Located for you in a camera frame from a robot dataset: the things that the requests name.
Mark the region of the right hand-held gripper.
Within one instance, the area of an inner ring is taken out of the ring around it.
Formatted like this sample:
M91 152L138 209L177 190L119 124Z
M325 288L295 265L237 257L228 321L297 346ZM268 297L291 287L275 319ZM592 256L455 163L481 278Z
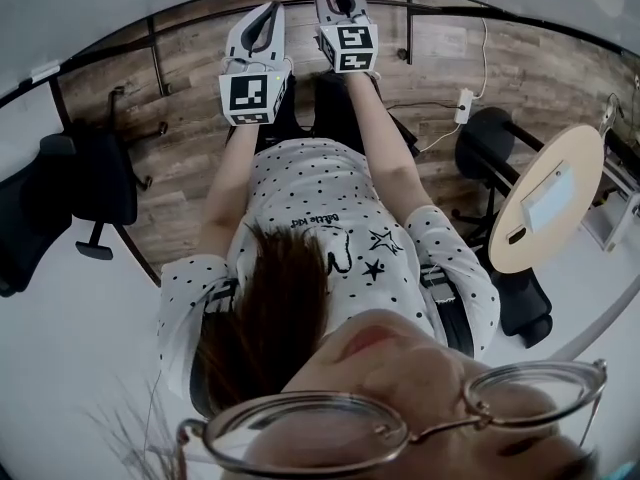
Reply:
M366 15L366 0L315 0L315 4L321 23L316 29L319 48L332 70L372 72L378 56L378 27Z

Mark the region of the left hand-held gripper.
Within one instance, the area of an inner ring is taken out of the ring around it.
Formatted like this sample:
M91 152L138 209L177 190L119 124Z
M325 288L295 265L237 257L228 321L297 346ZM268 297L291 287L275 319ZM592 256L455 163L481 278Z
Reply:
M219 88L222 113L231 126L274 123L293 67L291 58L284 57L284 45L280 2L253 9L230 30Z

